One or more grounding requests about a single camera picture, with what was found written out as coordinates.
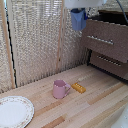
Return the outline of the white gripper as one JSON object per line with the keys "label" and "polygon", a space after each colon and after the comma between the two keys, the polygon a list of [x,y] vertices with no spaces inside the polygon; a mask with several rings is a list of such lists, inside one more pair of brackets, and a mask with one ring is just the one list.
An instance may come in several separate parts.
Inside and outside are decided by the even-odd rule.
{"label": "white gripper", "polygon": [[64,5],[67,9],[98,7],[102,6],[107,0],[64,0]]}

